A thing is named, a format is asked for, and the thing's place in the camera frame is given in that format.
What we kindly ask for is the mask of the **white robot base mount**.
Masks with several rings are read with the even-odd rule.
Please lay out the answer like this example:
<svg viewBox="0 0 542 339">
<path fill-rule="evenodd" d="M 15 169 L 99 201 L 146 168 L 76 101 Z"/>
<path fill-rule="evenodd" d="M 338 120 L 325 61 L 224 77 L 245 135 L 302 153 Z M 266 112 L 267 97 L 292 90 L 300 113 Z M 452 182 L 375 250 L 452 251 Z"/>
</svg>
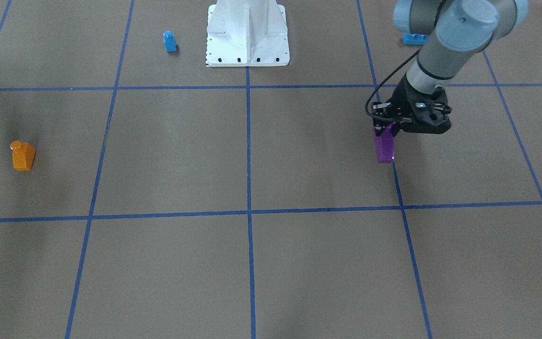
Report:
<svg viewBox="0 0 542 339">
<path fill-rule="evenodd" d="M 207 10 L 207 67 L 290 63 L 286 8 L 275 0 L 218 0 Z"/>
</svg>

